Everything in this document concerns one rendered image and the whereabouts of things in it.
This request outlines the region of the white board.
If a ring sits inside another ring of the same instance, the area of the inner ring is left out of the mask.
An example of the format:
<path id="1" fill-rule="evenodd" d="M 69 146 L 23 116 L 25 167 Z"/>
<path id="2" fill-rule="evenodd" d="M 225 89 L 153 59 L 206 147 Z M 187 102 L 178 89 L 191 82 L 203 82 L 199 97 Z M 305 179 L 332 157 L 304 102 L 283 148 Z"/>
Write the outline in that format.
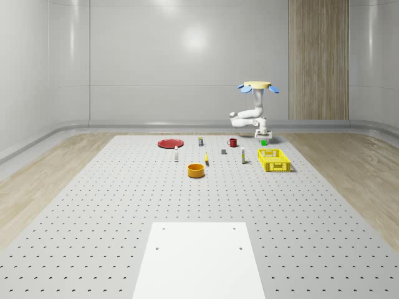
<path id="1" fill-rule="evenodd" d="M 153 223 L 133 299 L 265 299 L 246 224 Z"/>

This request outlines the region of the red plate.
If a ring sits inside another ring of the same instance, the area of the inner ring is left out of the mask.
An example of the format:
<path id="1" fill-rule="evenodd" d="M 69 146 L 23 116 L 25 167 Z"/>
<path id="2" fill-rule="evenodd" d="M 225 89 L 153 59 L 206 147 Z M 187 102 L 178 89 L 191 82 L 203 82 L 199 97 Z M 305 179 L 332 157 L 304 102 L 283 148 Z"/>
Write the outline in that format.
<path id="1" fill-rule="evenodd" d="M 174 148 L 179 148 L 184 145 L 183 140 L 179 139 L 165 139 L 165 140 L 160 140 L 158 142 L 158 146 L 161 148 L 166 148 L 166 149 L 174 149 Z"/>

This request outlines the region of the yellow basket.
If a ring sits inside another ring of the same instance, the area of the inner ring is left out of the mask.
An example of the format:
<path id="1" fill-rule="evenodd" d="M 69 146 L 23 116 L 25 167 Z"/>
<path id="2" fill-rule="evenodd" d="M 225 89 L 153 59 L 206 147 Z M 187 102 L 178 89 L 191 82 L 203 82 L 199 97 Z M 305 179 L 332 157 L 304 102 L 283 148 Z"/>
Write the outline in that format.
<path id="1" fill-rule="evenodd" d="M 265 171 L 289 172 L 291 170 L 291 162 L 281 149 L 258 149 L 257 154 Z"/>

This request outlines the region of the yellow bowl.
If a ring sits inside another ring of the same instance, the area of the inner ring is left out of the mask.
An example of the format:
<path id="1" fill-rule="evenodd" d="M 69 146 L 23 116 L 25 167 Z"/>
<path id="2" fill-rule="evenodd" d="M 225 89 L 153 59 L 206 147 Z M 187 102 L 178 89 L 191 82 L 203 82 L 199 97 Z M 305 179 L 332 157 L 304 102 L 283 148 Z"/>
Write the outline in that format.
<path id="1" fill-rule="evenodd" d="M 204 166 L 202 164 L 189 164 L 188 176 L 191 178 L 201 178 L 204 176 Z"/>

